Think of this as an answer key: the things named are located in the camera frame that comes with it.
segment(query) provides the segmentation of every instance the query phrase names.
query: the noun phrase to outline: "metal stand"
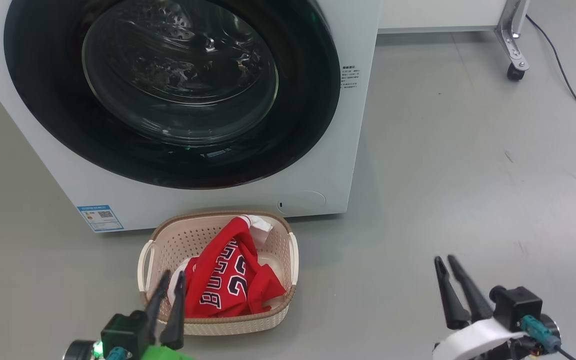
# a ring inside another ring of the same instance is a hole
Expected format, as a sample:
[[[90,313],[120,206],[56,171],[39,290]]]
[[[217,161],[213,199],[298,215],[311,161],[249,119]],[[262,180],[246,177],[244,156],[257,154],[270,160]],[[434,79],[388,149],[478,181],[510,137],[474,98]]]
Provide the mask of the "metal stand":
[[[515,39],[519,39],[521,36],[521,28],[526,18],[529,3],[530,0],[507,0],[499,24],[494,29],[496,37],[503,45],[505,54],[510,58],[511,64],[507,73],[510,80],[523,79],[524,73],[530,68],[528,61],[515,42]]]

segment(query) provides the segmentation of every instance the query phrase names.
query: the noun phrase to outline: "green light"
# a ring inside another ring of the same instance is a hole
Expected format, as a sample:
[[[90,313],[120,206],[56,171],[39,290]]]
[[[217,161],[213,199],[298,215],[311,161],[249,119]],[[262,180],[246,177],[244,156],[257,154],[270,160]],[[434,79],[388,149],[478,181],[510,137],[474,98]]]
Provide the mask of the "green light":
[[[92,353],[95,358],[101,358],[104,355],[104,343],[101,341],[95,342],[92,346]]]

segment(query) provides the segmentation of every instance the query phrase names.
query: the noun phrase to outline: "basket handle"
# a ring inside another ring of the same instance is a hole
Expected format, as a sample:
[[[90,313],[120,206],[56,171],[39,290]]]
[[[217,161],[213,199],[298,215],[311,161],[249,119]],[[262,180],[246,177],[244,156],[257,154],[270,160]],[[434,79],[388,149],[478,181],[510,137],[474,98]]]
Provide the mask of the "basket handle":
[[[150,251],[151,248],[153,248],[154,244],[155,242],[152,239],[148,240],[148,242],[141,249],[141,253],[139,254],[139,260],[137,262],[137,287],[139,287],[139,292],[142,292],[144,294],[148,292],[148,289],[150,289],[151,287],[151,271],[153,271],[153,261],[154,261],[153,253],[150,253],[148,274],[146,275],[145,280],[144,280],[144,262],[146,262],[146,254],[148,254],[148,251]]]
[[[290,264],[292,265],[292,284],[297,285],[297,278],[299,278],[299,247],[297,246],[297,239],[292,232],[290,235]]]

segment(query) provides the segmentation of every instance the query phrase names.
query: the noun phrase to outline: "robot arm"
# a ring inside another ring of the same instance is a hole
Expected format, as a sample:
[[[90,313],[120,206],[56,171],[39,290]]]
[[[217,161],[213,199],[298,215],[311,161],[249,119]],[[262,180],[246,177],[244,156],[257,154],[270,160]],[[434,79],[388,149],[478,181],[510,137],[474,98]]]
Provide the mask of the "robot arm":
[[[433,360],[519,360],[561,350],[559,328],[542,314],[541,298],[525,287],[507,290],[496,286],[489,294],[496,304],[493,311],[457,258],[450,255],[448,262],[472,315],[455,294],[443,260],[435,257],[446,326],[457,331],[435,345]]]
[[[160,305],[170,283],[170,271],[161,276],[146,310],[130,315],[115,314],[101,330],[101,341],[75,340],[62,360],[192,360],[177,352],[184,346],[184,307],[186,277],[179,275],[174,288],[174,304],[165,330],[156,344],[155,324]]]

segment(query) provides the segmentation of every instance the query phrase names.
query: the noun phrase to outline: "white cabinet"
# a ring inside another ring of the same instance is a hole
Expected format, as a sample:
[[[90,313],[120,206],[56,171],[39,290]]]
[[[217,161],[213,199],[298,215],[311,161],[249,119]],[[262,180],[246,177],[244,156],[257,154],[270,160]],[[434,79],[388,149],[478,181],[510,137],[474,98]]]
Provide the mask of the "white cabinet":
[[[492,30],[505,4],[506,0],[383,0],[379,32]]]

